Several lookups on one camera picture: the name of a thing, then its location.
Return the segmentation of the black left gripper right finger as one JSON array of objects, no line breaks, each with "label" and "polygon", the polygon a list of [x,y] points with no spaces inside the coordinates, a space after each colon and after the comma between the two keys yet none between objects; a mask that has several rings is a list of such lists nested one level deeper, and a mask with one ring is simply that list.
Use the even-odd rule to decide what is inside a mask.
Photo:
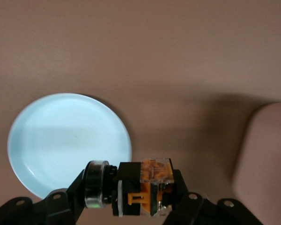
[{"label": "black left gripper right finger", "polygon": [[223,198],[216,204],[188,191],[182,173],[173,171],[174,204],[165,225],[261,225],[262,222],[240,201]]}]

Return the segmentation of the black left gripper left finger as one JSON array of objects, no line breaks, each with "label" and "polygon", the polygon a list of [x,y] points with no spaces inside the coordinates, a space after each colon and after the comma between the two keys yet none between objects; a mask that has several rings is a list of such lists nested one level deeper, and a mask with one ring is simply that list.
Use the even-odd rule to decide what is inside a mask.
[{"label": "black left gripper left finger", "polygon": [[85,208],[84,171],[67,189],[54,190],[34,203],[16,197],[0,206],[0,225],[75,225]]}]

